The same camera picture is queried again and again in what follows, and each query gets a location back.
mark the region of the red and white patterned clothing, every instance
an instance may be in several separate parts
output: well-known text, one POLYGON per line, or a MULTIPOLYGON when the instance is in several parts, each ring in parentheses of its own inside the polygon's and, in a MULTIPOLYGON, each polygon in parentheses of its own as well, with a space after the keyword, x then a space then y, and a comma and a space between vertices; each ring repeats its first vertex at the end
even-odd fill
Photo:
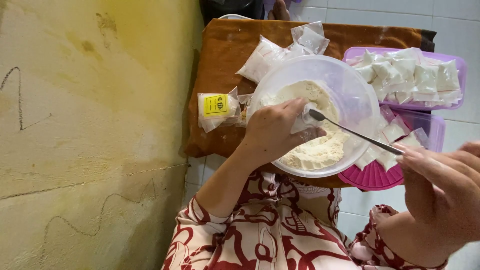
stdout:
POLYGON ((230 217, 210 215, 195 197, 180 211, 162 269, 427 270, 404 261, 378 235, 376 222, 395 210, 374 207, 351 242, 335 227, 340 200, 340 189, 253 172, 230 217))

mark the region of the brown cloth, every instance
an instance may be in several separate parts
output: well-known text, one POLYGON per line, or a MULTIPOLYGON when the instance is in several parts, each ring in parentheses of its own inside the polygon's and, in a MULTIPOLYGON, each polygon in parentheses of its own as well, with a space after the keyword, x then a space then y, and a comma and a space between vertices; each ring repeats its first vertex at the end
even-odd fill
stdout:
MULTIPOLYGON (((197 93, 228 93, 236 86, 239 95, 251 94, 257 85, 235 73, 244 65, 259 43, 260 35, 286 48, 293 43, 290 29, 306 23, 263 20, 214 19, 203 32, 202 52, 197 79, 189 103, 190 138, 185 153, 192 157, 218 154, 229 157, 245 136, 245 128, 219 127, 205 133, 198 127, 197 93)), ((326 56, 342 59, 344 52, 355 46, 406 49, 434 49, 435 32, 406 27, 324 24, 325 37, 330 39, 326 56)), ((269 163, 266 172, 285 173, 269 163)), ((322 187, 346 187, 336 175, 324 178, 294 176, 304 183, 322 187)))

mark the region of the bare foot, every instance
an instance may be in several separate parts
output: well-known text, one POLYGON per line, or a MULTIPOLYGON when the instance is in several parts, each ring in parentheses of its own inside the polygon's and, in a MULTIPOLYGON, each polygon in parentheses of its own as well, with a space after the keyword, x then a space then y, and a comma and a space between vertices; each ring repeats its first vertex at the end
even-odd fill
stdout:
POLYGON ((276 0, 273 9, 268 13, 269 20, 289 21, 290 12, 287 10, 287 5, 284 0, 276 0))

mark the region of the pile of powder bags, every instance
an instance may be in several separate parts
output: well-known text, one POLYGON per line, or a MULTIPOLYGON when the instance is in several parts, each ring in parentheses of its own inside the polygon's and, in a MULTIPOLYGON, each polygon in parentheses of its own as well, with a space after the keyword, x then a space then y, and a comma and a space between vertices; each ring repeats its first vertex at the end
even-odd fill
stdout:
POLYGON ((419 48, 408 48, 383 55, 365 50, 348 59, 373 86, 379 101, 415 103, 431 108, 458 104, 460 91, 455 60, 443 62, 423 56, 419 48))
POLYGON ((258 84, 273 68, 288 59, 309 54, 321 54, 330 42, 325 38, 322 22, 315 22, 291 29, 293 44, 282 48, 260 36, 260 43, 243 67, 236 73, 258 84))
MULTIPOLYGON (((393 112, 387 105, 380 107, 381 117, 380 123, 376 128, 376 140, 384 144, 392 145, 394 142, 402 143, 413 147, 427 147, 428 136, 423 128, 410 131, 405 125, 402 118, 393 112)), ((396 156, 385 151, 376 145, 370 144, 365 154, 360 157, 355 165, 363 171, 363 169, 374 160, 382 165, 387 172, 389 169, 397 165, 396 156)))

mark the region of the hand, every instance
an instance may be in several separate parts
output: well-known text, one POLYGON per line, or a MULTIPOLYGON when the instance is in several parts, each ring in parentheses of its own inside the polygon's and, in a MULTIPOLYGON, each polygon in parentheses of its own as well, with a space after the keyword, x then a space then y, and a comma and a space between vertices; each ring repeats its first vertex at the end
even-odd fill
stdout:
POLYGON ((405 203, 425 233, 462 246, 480 240, 480 141, 453 153, 399 146, 405 203))
POLYGON ((249 155, 255 168, 272 162, 293 148, 315 138, 325 136, 321 128, 308 128, 290 134, 297 116, 303 112, 307 100, 292 99, 282 104, 266 106, 249 119, 247 131, 237 150, 249 155))

